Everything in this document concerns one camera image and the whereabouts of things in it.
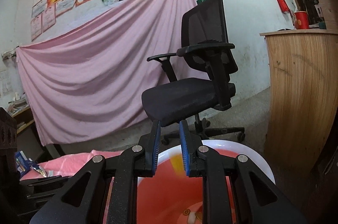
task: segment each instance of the chair backrest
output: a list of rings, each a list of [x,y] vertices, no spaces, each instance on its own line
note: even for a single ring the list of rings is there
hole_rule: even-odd
[[[206,40],[229,42],[223,0],[205,0],[183,15],[181,46],[195,45]],[[223,53],[221,58],[229,82],[229,74],[237,72],[238,67],[231,51]],[[192,69],[206,72],[206,64],[200,57],[185,56],[184,59]]]

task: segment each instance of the red bucket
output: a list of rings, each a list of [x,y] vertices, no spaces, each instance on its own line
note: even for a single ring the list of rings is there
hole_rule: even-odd
[[[296,21],[295,27],[296,29],[309,29],[309,19],[308,13],[306,11],[298,11],[295,12]]]
[[[203,144],[231,157],[246,154],[274,182],[269,165],[251,148],[226,140],[206,140]],[[235,207],[231,191],[229,193],[234,223]],[[137,223],[202,223],[202,178],[185,176],[180,146],[160,153],[158,168],[153,178],[139,178]]]

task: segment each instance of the red cup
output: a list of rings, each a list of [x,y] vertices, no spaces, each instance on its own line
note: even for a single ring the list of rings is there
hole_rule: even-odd
[[[295,27],[296,29],[309,29],[309,19],[308,13],[306,11],[298,11],[295,12],[296,21]]]

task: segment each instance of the blue package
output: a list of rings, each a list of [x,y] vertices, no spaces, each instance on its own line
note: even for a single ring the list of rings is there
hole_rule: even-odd
[[[20,178],[30,171],[30,166],[27,161],[27,157],[23,151],[15,153],[16,169],[20,172]]]

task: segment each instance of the metal pin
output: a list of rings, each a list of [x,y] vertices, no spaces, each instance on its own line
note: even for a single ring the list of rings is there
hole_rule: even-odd
[[[135,145],[135,146],[133,146],[132,151],[134,151],[134,152],[140,152],[142,149],[143,149],[142,146]]]
[[[206,153],[209,148],[207,146],[199,146],[198,147],[198,150],[201,152],[201,153]]]
[[[238,160],[242,163],[245,163],[246,161],[248,161],[248,158],[246,157],[246,155],[241,154],[238,156]]]
[[[93,157],[93,162],[94,162],[94,163],[98,163],[98,162],[101,162],[102,159],[103,159],[102,155],[95,155],[95,156]]]

